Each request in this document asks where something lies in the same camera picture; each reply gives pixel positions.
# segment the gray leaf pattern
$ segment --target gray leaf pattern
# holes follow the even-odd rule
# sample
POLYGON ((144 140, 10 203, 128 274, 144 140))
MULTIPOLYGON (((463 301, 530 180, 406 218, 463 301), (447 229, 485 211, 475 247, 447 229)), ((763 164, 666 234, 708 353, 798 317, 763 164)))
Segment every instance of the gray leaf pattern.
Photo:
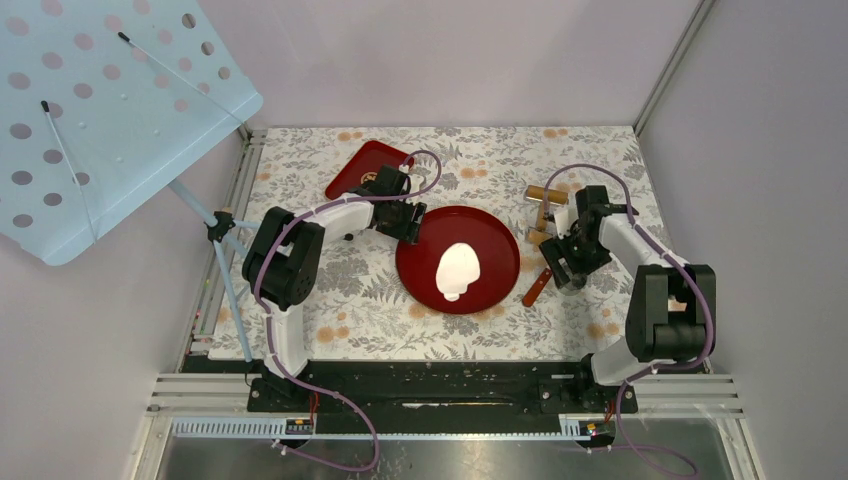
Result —
MULTIPOLYGON (((668 234, 659 215, 641 152, 630 127, 444 127, 273 128, 262 151, 245 219, 259 222, 274 206, 287 210, 322 203, 324 188, 368 140, 405 152, 435 151, 446 162, 439 183, 421 201, 429 210, 468 205, 498 217, 513 232, 521 274, 500 304, 473 315, 445 315, 416 302, 394 265, 397 242, 372 230, 353 241, 325 245, 312 294, 304 302, 304 342, 313 358, 430 360, 573 360, 617 340, 624 328, 633 282, 617 261, 589 277, 586 288, 563 296, 551 285, 532 308, 521 297, 544 269, 544 260, 524 241, 538 204, 524 199, 528 185, 544 185, 568 163, 587 162, 621 175, 639 219, 661 241, 668 234)), ((413 172, 425 184, 435 175, 429 157, 416 158, 413 172)), ((587 184, 606 185, 613 201, 619 187, 604 175, 574 170, 554 180, 572 196, 587 184)), ((240 233, 242 241, 251 233, 240 233)), ((242 259, 231 273, 236 291, 242 259)), ((239 309, 254 357, 267 353, 265 314, 250 295, 239 309)), ((218 315, 212 359, 243 358, 229 304, 218 315)))

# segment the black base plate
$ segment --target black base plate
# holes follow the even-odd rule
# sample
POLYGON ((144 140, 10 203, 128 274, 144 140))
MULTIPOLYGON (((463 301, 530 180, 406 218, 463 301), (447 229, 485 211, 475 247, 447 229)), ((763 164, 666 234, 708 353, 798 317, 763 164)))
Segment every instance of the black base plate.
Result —
MULTIPOLYGON (((379 433, 559 432, 559 414, 603 416, 608 402, 574 397, 578 362, 355 362, 311 361, 298 376, 359 405, 379 433), (417 408, 414 404, 424 404, 417 408)), ((618 387, 600 387, 614 398, 618 387)), ((307 412, 309 394, 262 368, 251 384, 250 412, 307 412)), ((622 412, 635 413, 636 398, 622 412)), ((341 401, 322 395, 317 433, 363 433, 341 401)))

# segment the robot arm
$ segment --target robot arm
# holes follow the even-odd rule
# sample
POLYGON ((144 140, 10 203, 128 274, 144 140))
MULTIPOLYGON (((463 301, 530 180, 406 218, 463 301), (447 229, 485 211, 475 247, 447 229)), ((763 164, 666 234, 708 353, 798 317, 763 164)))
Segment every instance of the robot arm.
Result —
MULTIPOLYGON (((634 280, 624 336, 584 359, 587 380, 597 385, 619 385, 648 366, 696 357, 706 341, 706 320, 679 272, 634 230, 625 205, 610 204, 605 187, 588 186, 575 197, 576 212, 558 213, 555 221, 559 235, 539 246, 557 287, 582 288, 589 274, 612 261, 610 254, 634 280), (670 298, 685 304, 685 310, 670 311, 670 298)), ((715 312, 713 270, 671 256, 692 275, 715 312)))
MULTIPOLYGON (((403 200, 352 202, 350 199, 403 195, 409 193, 410 188, 411 182, 406 173, 383 166, 374 180, 366 181, 342 196, 348 202, 317 212, 308 220, 297 223, 286 235, 283 248, 275 252, 270 251, 271 246, 283 228, 308 210, 293 213, 274 207, 265 214, 245 257, 242 276, 250 283, 252 291, 262 263, 268 255, 273 255, 260 293, 282 311, 274 317, 271 335, 275 344, 282 347, 279 359, 292 375, 297 375, 307 361, 301 304, 315 285, 323 246, 366 228, 374 228, 399 241, 418 242, 426 204, 403 200)), ((266 359, 265 364, 272 372, 282 376, 273 361, 266 359)))

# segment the metal rod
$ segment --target metal rod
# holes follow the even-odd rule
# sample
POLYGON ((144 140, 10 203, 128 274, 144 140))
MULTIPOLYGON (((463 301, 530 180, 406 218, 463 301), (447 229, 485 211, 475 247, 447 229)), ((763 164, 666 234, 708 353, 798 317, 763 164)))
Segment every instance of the metal rod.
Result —
POLYGON ((215 256, 218 257, 218 268, 221 269, 221 278, 224 280, 227 299, 230 301, 230 311, 233 312, 233 321, 235 321, 236 330, 238 330, 239 343, 241 343, 241 350, 244 353, 244 361, 252 362, 253 356, 250 354, 250 344, 247 342, 247 335, 244 333, 244 322, 238 309, 238 297, 236 296, 235 288, 233 288, 233 279, 230 277, 230 270, 227 267, 224 248, 219 242, 212 242, 212 246, 215 247, 215 256))
POLYGON ((241 244, 241 242, 236 239, 231 233, 227 233, 224 235, 224 241, 230 244, 233 248, 236 249, 236 253, 241 255, 241 258, 247 258, 247 247, 241 244))
POLYGON ((67 150, 65 150, 65 144, 59 136, 59 131, 56 130, 56 124, 53 123, 53 117, 50 116, 50 106, 46 101, 42 100, 41 108, 44 110, 44 115, 47 117, 47 123, 50 124, 50 129, 53 130, 53 136, 56 137, 56 143, 59 144, 59 149, 62 151, 63 158, 65 159, 65 165, 67 165, 68 170, 71 171, 71 181, 77 186, 77 190, 80 192, 82 206, 85 209, 85 216, 88 219, 88 229, 91 231, 94 243, 97 243, 97 233, 94 231, 94 222, 91 219, 91 211, 88 209, 88 202, 85 200, 85 194, 82 191, 82 185, 80 185, 79 179, 77 179, 77 173, 74 171, 74 166, 71 165, 71 158, 68 156, 67 150))
POLYGON ((241 291, 238 293, 238 295, 236 295, 236 300, 241 301, 241 297, 243 297, 244 294, 247 293, 248 290, 250 290, 249 284, 242 287, 241 291))
POLYGON ((200 203, 200 200, 197 199, 191 192, 185 188, 185 185, 182 184, 179 180, 174 180, 173 182, 168 184, 171 187, 171 190, 177 194, 178 197, 183 199, 186 204, 191 207, 192 210, 197 212, 198 215, 203 218, 203 223, 209 225, 210 227, 214 227, 218 225, 218 219, 215 218, 215 215, 212 215, 212 212, 206 210, 206 207, 200 203))
POLYGON ((223 110, 224 112, 226 112, 226 114, 227 114, 227 115, 229 115, 229 116, 233 117, 234 119, 236 119, 236 121, 237 121, 237 122, 239 122, 239 126, 240 126, 240 127, 244 127, 245 134, 246 134, 247 132, 249 132, 249 129, 247 128, 247 125, 245 124, 244 120, 240 119, 240 118, 239 118, 239 117, 237 117, 237 116, 236 116, 233 112, 231 112, 231 111, 227 110, 226 108, 224 108, 224 106, 223 106, 223 105, 221 105, 220 103, 218 103, 218 102, 216 102, 215 100, 213 100, 213 99, 212 99, 212 97, 210 97, 209 95, 206 95, 205 93, 203 93, 203 91, 202 91, 202 90, 200 90, 199 88, 195 87, 195 86, 194 86, 194 84, 192 84, 191 82, 189 82, 188 80, 186 80, 185 78, 183 78, 183 76, 182 76, 182 75, 180 75, 180 74, 179 74, 179 73, 177 73, 176 71, 172 70, 172 69, 171 69, 171 67, 169 67, 169 66, 165 65, 164 63, 162 63, 162 62, 161 62, 158 58, 156 58, 156 57, 154 57, 153 55, 151 55, 151 54, 150 54, 150 52, 148 52, 147 50, 145 50, 145 49, 141 48, 141 47, 140 47, 137 43, 135 43, 134 41, 132 41, 132 40, 130 39, 130 37, 128 37, 128 36, 127 36, 124 32, 118 32, 118 37, 120 37, 120 38, 121 38, 121 40, 123 40, 123 41, 127 42, 127 44, 128 44, 128 45, 133 46, 133 47, 135 47, 135 48, 137 48, 137 49, 141 50, 141 51, 142 51, 145 55, 147 55, 147 57, 148 57, 148 58, 150 58, 150 59, 151 59, 151 60, 153 60, 154 62, 158 63, 158 64, 159 64, 162 68, 164 68, 165 70, 169 71, 169 72, 171 73, 171 75, 173 75, 173 76, 177 77, 178 79, 180 79, 180 81, 182 81, 183 83, 185 83, 186 85, 188 85, 189 87, 191 87, 191 89, 192 89, 192 90, 194 90, 195 92, 199 93, 201 96, 203 96, 204 98, 206 98, 207 100, 209 100, 210 102, 212 102, 212 103, 213 103, 216 107, 218 107, 218 108, 220 108, 221 110, 223 110))
POLYGON ((636 121, 633 124, 633 131, 636 133, 637 137, 641 137, 642 132, 645 131, 648 121, 654 113, 660 98, 662 98, 665 93, 671 79, 674 77, 674 74, 677 72, 683 58, 689 51, 689 47, 692 46, 698 31, 704 25, 704 21, 706 21, 710 10, 712 10, 717 1, 718 0, 700 0, 697 7, 695 7, 695 11, 689 18, 689 23, 686 25, 686 28, 683 29, 683 34, 680 36, 677 45, 674 46, 674 50, 672 51, 668 62, 666 62, 665 67, 663 67, 663 71, 660 73, 657 83, 654 85, 650 95, 648 95, 648 100, 642 107, 642 111, 640 111, 639 115, 636 117, 636 121))

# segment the red square tray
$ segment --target red square tray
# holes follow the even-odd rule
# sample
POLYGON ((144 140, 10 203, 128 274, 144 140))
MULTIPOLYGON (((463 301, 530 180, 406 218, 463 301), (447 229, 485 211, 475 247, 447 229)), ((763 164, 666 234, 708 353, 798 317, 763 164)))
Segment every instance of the red square tray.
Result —
MULTIPOLYGON (((407 155, 407 153, 377 140, 365 142, 365 145, 362 145, 362 148, 336 175, 336 178, 327 185, 324 195, 330 200, 335 200, 351 188, 362 185, 365 180, 373 179, 383 165, 399 167, 407 155)), ((409 161, 410 167, 414 164, 415 159, 409 161)))

